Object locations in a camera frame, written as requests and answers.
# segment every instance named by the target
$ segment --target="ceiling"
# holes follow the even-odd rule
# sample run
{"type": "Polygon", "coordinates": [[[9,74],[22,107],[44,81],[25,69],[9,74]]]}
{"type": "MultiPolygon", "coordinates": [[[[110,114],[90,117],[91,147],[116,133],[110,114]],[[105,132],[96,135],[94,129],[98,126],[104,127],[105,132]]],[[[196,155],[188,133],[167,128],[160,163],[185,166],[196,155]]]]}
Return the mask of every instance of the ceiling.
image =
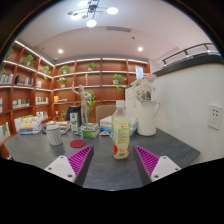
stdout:
{"type": "Polygon", "coordinates": [[[116,7],[116,15],[95,14],[97,25],[86,19],[71,20],[68,12],[82,0],[56,3],[32,20],[17,40],[51,63],[87,57],[123,57],[157,63],[171,53],[211,43],[207,35],[184,13],[161,0],[100,0],[100,7],[116,7]],[[107,26],[131,29],[107,30],[107,26]]]}

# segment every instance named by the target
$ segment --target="electrical outlet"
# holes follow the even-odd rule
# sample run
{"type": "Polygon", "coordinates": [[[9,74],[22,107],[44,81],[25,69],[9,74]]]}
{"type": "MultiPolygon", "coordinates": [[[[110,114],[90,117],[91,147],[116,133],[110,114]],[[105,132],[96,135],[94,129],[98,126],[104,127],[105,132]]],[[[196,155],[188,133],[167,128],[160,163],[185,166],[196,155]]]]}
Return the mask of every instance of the electrical outlet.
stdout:
{"type": "Polygon", "coordinates": [[[222,118],[222,108],[219,106],[210,105],[208,126],[219,130],[221,124],[221,118],[222,118]]]}

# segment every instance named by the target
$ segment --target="yellow bottle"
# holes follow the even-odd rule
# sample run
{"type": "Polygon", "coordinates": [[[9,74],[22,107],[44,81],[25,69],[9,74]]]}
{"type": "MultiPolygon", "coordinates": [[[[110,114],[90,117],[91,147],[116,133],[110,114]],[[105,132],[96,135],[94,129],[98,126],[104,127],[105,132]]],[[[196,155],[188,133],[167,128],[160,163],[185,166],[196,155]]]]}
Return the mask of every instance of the yellow bottle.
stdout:
{"type": "Polygon", "coordinates": [[[125,108],[125,101],[116,101],[117,110],[112,116],[112,140],[115,159],[125,159],[129,154],[130,117],[125,108]]]}

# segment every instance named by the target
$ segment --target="label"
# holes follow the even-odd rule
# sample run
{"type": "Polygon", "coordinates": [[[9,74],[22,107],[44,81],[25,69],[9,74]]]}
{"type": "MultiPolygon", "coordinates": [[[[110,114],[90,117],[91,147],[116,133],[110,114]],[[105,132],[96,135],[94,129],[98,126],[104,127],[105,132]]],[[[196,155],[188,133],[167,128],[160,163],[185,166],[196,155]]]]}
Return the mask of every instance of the label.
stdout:
{"type": "Polygon", "coordinates": [[[125,159],[129,154],[130,143],[130,122],[129,120],[114,121],[113,133],[113,154],[115,159],[125,159]]]}

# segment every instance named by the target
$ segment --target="flower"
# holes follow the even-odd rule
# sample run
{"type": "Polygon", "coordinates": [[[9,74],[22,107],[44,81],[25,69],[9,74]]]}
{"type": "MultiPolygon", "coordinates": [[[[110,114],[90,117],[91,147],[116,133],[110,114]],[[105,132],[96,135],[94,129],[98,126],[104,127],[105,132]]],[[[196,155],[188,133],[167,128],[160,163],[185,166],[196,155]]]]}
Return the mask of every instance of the flower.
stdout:
{"type": "Polygon", "coordinates": [[[147,78],[137,79],[131,83],[132,85],[132,94],[131,98],[137,100],[151,100],[151,91],[155,89],[152,86],[153,81],[157,76],[154,74],[147,74],[147,78]]]}

